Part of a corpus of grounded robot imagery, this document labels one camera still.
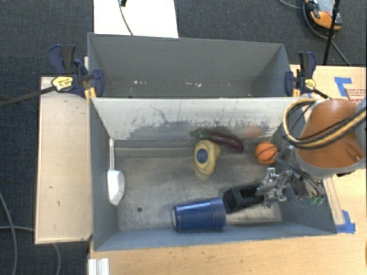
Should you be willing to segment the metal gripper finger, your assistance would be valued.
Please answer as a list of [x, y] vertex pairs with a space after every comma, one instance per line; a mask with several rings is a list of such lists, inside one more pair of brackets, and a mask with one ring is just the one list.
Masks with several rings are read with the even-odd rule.
[[273, 188], [283, 189], [287, 185], [291, 178], [291, 171], [283, 170], [281, 173], [276, 173], [274, 167], [267, 168], [265, 176], [261, 182], [261, 185], [270, 190]]
[[256, 196], [262, 198], [262, 205], [269, 209], [274, 203], [286, 202], [287, 197], [284, 195], [282, 188], [261, 188], [256, 189]]

